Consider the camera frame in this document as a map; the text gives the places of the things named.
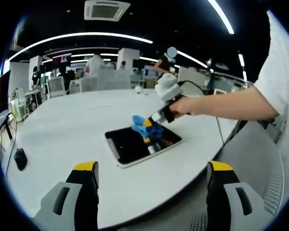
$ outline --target ceiling air conditioner vent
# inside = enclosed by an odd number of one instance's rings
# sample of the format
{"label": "ceiling air conditioner vent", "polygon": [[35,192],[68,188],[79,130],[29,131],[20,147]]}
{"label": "ceiling air conditioner vent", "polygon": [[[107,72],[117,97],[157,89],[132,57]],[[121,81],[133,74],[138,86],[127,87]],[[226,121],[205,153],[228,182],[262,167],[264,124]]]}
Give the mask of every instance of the ceiling air conditioner vent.
{"label": "ceiling air conditioner vent", "polygon": [[117,22],[130,4],[121,1],[85,1],[85,20],[104,20]]}

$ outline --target black ceiling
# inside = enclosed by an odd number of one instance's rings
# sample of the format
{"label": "black ceiling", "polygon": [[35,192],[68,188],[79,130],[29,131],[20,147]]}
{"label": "black ceiling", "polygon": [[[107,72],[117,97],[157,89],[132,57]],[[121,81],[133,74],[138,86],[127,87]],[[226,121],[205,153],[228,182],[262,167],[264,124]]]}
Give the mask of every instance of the black ceiling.
{"label": "black ceiling", "polygon": [[[256,0],[216,0],[230,21],[234,35],[228,33],[207,0],[123,1],[131,6],[119,22],[85,21],[84,0],[38,7],[28,12],[18,45],[26,47],[43,39],[77,32],[120,33],[148,39],[153,44],[117,37],[70,37],[40,44],[14,61],[77,47],[134,48],[145,57],[158,59],[163,50],[174,46],[204,63],[213,57],[229,67],[229,71],[224,72],[242,77],[237,56],[240,51],[245,59],[248,80],[257,79],[268,54],[270,39],[268,18]],[[178,65],[201,67],[179,55],[176,59]]]}

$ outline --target computer mouse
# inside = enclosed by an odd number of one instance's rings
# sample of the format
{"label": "computer mouse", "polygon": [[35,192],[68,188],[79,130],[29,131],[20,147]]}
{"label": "computer mouse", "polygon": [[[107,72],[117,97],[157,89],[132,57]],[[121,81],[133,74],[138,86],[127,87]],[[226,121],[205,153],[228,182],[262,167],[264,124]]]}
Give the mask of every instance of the computer mouse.
{"label": "computer mouse", "polygon": [[19,148],[16,150],[15,155],[14,155],[14,160],[17,164],[18,169],[20,171],[24,170],[24,168],[27,165],[28,159],[22,148]]}

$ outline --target blue cloth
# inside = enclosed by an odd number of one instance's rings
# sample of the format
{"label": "blue cloth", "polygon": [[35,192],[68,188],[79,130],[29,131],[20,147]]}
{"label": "blue cloth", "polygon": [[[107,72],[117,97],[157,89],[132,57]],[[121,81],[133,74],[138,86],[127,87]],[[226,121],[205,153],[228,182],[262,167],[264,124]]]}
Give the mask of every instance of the blue cloth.
{"label": "blue cloth", "polygon": [[151,127],[144,127],[145,119],[139,115],[132,116],[134,125],[131,127],[134,131],[138,131],[143,138],[153,138],[153,139],[160,139],[162,136],[163,128],[160,124],[155,123]]}

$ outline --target white round table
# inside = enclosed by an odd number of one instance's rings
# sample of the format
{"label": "white round table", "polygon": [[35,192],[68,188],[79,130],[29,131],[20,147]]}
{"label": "white round table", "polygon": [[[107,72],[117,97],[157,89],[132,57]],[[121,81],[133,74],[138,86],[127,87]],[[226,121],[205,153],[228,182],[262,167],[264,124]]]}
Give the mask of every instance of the white round table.
{"label": "white round table", "polygon": [[[211,116],[186,115],[165,122],[164,126],[182,137],[182,143],[134,166],[116,166],[105,133],[129,127],[132,115],[148,117],[162,106],[154,90],[144,93],[147,95],[109,90],[51,98],[19,125],[13,152],[22,147],[28,164],[19,171],[11,157],[7,180],[28,216],[34,217],[42,197],[82,162],[99,162],[100,229],[151,211],[197,177],[223,144]],[[219,120],[227,140],[237,121]],[[3,171],[12,143],[6,147]]]}

